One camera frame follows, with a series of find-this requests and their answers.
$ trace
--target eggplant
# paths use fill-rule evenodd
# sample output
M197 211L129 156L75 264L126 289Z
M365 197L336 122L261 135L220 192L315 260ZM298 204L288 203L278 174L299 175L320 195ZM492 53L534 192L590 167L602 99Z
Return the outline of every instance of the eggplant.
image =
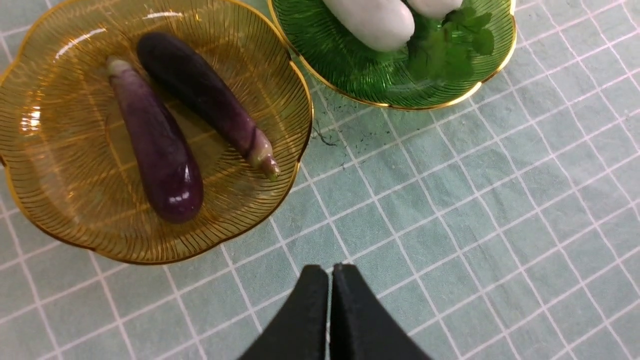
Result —
M138 40L136 52L156 83L205 120L253 168L271 181L278 178L271 142L207 60L175 36L155 31Z
M193 219L202 207L204 185L178 123L130 63L110 56L107 70L149 204L167 222Z

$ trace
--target parsley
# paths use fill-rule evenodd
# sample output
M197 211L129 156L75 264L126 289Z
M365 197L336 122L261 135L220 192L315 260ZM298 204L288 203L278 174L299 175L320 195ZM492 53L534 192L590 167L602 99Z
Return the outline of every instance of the parsley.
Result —
M474 74L472 52L493 53L493 33L485 27L491 13L477 15L472 7L454 10L437 24L413 13L415 33L407 43L408 70L414 79L461 81Z

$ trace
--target grid pattern tablecloth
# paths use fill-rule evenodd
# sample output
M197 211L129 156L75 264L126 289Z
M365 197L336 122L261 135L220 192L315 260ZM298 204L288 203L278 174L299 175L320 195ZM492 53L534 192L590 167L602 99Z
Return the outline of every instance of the grid pattern tablecloth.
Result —
M0 70L55 0L0 2ZM264 0L251 0L268 13ZM300 269L358 265L435 359L640 358L640 0L523 0L506 70L453 108L316 126L267 222L138 267L53 241L0 177L0 359L235 359Z

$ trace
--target plate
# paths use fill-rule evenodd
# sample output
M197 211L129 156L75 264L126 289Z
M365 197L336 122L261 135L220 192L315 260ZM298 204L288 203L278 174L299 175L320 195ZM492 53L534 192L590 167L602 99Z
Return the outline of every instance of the plate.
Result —
M152 211L104 68L114 54L141 69L134 50L148 31L173 33L212 64L270 139L277 181L160 92L205 196L185 224ZM235 0L70 0L36 22L0 80L0 154L20 210L56 239L127 263L184 260L265 220L289 193L311 133L311 96L285 42Z
M515 50L515 0L465 0L463 6L473 6L478 14L492 13L486 28L495 37L494 52L473 57L472 78L434 85L409 77L405 54L391 60L375 56L323 0L268 1L275 26L309 72L352 100L383 108L429 110L457 104L502 70Z

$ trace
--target amber glass plate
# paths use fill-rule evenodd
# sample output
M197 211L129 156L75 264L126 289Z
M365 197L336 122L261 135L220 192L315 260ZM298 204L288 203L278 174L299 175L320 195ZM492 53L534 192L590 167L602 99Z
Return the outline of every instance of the amber glass plate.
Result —
M487 28L495 50L473 57L473 77L434 84L409 76L406 51L389 59L363 45L323 0L268 1L276 27L309 71L342 95L373 106L427 110L456 104L502 70L515 49L515 0L465 0L463 6L473 6L478 14L492 13Z
M161 93L205 182L182 225L149 207L108 83L109 54L133 61L147 31L171 32L210 61L271 140L282 175L268 181L203 120ZM308 87L273 25L235 0L70 0L29 31L0 85L0 154L20 209L41 230L139 264L190 258L240 235L283 201L307 146Z

